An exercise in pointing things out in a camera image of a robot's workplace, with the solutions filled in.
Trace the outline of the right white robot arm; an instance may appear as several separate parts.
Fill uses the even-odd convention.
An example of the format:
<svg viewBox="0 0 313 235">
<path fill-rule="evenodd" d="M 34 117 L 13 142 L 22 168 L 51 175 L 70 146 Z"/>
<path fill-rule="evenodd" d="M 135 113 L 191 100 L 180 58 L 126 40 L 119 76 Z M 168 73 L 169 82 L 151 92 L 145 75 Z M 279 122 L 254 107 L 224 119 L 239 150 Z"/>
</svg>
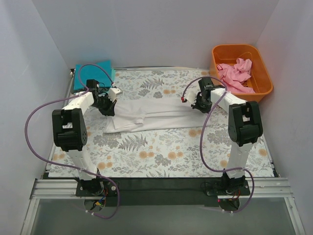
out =
<svg viewBox="0 0 313 235">
<path fill-rule="evenodd" d="M 204 76 L 196 81 L 200 91 L 190 93 L 182 98 L 190 102 L 193 109 L 210 116 L 216 106 L 222 108 L 228 115 L 228 135 L 231 140 L 230 157 L 222 170 L 208 169 L 221 173 L 220 178 L 214 178 L 204 183 L 208 195 L 249 195 L 249 186 L 245 174 L 247 159 L 253 144 L 263 134 L 263 126 L 256 101 L 240 99 L 228 91 L 226 84 L 213 84 L 213 78 Z"/>
</svg>

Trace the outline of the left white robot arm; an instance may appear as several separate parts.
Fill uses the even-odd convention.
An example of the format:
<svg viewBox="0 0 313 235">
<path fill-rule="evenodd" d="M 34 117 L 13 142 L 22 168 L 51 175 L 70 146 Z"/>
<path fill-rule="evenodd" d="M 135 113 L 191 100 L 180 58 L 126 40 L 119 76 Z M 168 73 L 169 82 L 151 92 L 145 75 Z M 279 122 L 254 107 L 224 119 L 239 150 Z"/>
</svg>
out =
<svg viewBox="0 0 313 235">
<path fill-rule="evenodd" d="M 53 139 L 70 156 L 75 167 L 78 167 L 79 180 L 82 190 L 94 196 L 100 195 L 104 184 L 100 181 L 98 168 L 92 162 L 87 150 L 88 132 L 84 121 L 84 113 L 89 107 L 94 107 L 108 117 L 113 117 L 116 105 L 116 92 L 113 88 L 109 93 L 100 95 L 99 82 L 94 79 L 87 80 L 89 91 L 73 99 L 67 106 L 52 112 Z"/>
</svg>

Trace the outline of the white t shirt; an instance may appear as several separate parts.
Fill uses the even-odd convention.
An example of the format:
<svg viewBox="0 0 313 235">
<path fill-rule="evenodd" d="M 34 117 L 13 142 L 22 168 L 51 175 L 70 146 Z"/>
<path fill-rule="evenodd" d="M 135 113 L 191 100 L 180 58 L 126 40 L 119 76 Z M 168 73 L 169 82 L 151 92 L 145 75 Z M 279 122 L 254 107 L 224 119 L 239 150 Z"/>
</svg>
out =
<svg viewBox="0 0 313 235">
<path fill-rule="evenodd" d="M 178 98 L 119 100 L 107 118 L 105 133 L 201 127 L 207 117 Z"/>
</svg>

